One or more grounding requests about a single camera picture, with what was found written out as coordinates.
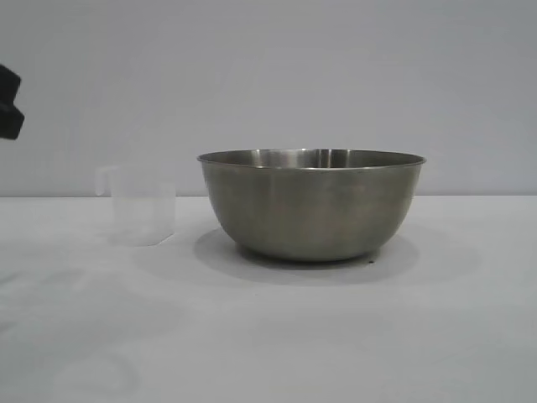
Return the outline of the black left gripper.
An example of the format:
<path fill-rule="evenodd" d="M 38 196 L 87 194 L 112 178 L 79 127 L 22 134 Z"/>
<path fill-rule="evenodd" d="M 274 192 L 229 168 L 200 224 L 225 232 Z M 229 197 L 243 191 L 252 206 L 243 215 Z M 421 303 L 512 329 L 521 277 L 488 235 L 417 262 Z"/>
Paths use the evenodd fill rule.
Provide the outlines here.
<path fill-rule="evenodd" d="M 1 65 L 0 85 L 1 138 L 17 139 L 24 122 L 24 115 L 14 104 L 21 85 L 21 77 L 5 65 Z"/>

